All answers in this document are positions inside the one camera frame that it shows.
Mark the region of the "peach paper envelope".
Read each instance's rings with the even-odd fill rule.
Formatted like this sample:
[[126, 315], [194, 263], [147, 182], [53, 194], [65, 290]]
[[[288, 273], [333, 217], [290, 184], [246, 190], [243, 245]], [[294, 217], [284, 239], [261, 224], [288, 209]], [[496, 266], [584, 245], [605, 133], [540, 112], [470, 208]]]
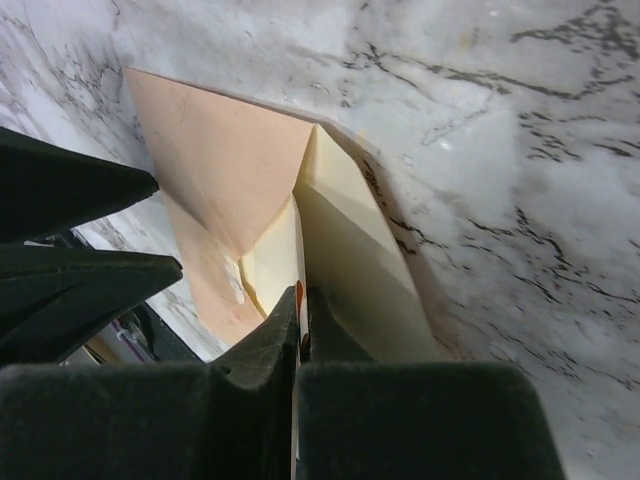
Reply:
[[405, 259], [441, 352], [452, 359], [452, 340], [435, 281], [407, 264], [412, 248], [394, 233], [395, 221], [364, 173], [365, 151], [336, 126], [298, 113], [206, 90], [129, 69], [125, 73], [146, 146], [151, 154], [164, 205], [179, 249], [199, 321], [216, 337], [234, 345], [243, 323], [236, 312], [243, 293], [236, 262], [240, 237], [238, 163], [233, 148], [256, 127], [287, 120], [320, 125], [352, 155]]

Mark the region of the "peach paper letter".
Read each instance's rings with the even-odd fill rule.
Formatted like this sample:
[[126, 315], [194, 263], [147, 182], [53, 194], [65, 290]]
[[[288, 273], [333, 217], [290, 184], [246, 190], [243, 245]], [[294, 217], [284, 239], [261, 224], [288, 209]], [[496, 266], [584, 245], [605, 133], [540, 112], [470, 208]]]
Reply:
[[233, 155], [242, 330], [232, 354], [249, 419], [236, 443], [245, 479], [292, 468], [294, 369], [313, 353], [437, 361], [440, 349], [405, 259], [352, 155], [320, 125], [245, 132]]

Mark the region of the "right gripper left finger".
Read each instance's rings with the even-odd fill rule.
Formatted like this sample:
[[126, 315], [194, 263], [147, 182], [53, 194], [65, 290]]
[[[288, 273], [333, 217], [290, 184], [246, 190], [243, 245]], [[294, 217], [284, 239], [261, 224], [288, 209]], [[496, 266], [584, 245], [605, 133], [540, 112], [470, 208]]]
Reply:
[[213, 362], [14, 365], [1, 373], [5, 479], [288, 479], [298, 306]]

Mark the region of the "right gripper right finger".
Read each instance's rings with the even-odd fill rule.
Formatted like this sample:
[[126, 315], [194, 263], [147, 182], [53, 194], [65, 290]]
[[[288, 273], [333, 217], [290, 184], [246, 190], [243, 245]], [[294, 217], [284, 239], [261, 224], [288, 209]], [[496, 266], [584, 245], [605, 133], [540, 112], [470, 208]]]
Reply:
[[561, 479], [539, 397], [497, 362], [382, 363], [308, 293], [297, 373], [301, 479]]

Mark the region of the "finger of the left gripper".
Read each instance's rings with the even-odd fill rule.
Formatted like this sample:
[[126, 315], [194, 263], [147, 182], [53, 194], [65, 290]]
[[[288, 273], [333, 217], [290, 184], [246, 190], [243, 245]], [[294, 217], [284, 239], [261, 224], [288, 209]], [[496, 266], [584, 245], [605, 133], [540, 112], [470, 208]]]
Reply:
[[128, 208], [159, 190], [140, 169], [1, 129], [1, 241], [46, 237]]
[[59, 363], [183, 277], [171, 256], [1, 247], [1, 361]]

